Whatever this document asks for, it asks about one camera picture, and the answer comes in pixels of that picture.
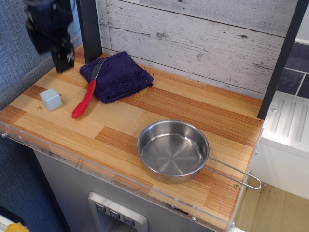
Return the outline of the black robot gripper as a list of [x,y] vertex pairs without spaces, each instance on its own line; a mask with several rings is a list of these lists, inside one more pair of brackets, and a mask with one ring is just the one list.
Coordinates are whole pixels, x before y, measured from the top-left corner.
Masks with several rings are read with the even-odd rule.
[[58,73],[74,67],[75,51],[68,26],[73,22],[69,0],[25,0],[28,35],[39,54],[51,51]]

